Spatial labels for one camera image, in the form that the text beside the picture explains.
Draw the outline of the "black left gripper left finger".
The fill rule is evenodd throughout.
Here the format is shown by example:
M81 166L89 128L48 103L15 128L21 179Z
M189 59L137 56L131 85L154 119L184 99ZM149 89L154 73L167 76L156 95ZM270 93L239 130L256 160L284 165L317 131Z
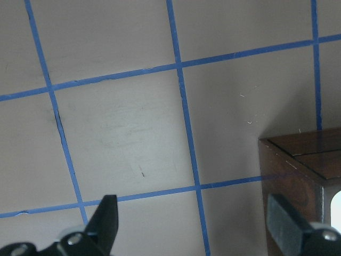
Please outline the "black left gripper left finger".
M117 196L105 195L84 230L65 235L56 249L58 255L110 255L117 232Z

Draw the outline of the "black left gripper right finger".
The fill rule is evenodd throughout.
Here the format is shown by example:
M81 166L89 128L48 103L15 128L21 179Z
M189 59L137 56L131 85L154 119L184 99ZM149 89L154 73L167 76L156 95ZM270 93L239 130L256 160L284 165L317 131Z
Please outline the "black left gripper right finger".
M340 255L340 232L307 221L281 194L268 195L267 230L283 255Z

